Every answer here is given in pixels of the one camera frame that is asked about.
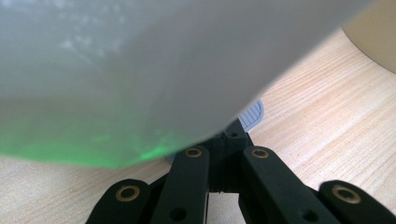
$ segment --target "wood grain surface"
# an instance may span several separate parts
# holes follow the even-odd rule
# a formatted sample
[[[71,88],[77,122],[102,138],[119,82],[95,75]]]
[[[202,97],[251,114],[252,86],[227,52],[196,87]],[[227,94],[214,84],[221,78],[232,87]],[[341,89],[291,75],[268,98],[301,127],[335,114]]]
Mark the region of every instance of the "wood grain surface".
[[[336,32],[263,96],[263,121],[250,135],[306,185],[341,179],[396,214],[396,75]],[[148,183],[166,160],[92,169],[0,159],[0,223],[84,223],[112,184]],[[244,223],[237,195],[211,194],[208,223]]]

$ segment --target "light wood tabletop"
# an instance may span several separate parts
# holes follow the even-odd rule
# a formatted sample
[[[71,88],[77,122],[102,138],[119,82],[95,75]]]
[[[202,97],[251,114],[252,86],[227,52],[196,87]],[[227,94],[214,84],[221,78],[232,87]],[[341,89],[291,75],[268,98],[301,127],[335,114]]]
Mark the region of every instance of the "light wood tabletop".
[[[340,179],[396,214],[396,75],[372,62],[339,30],[262,96],[250,131],[303,182]],[[119,169],[0,159],[0,223],[84,223],[104,192],[125,179],[151,183],[165,159]],[[237,195],[211,194],[208,223],[244,223]]]

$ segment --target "translucent plastic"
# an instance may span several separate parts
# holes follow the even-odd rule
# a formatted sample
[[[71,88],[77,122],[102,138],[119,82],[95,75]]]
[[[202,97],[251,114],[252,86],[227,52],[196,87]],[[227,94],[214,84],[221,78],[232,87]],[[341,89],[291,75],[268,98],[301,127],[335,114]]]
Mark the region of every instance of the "translucent plastic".
[[[121,167],[224,128],[365,0],[2,0],[0,153]]]

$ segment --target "beige bowl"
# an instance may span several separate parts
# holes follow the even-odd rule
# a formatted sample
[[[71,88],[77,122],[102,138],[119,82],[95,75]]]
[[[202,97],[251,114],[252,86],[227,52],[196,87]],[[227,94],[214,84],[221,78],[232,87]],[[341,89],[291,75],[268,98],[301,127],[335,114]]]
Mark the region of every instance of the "beige bowl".
[[[396,1],[379,0],[344,27],[368,57],[396,73]]]

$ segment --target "blue mesh object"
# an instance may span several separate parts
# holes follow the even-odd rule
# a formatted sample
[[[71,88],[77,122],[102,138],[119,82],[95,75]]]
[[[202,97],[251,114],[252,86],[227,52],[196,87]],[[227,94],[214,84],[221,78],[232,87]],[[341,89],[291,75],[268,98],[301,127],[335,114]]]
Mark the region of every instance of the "blue mesh object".
[[[241,121],[242,127],[245,132],[250,131],[254,126],[256,126],[262,117],[264,116],[264,107],[262,106],[262,101],[256,102],[247,111],[239,115],[239,121]]]

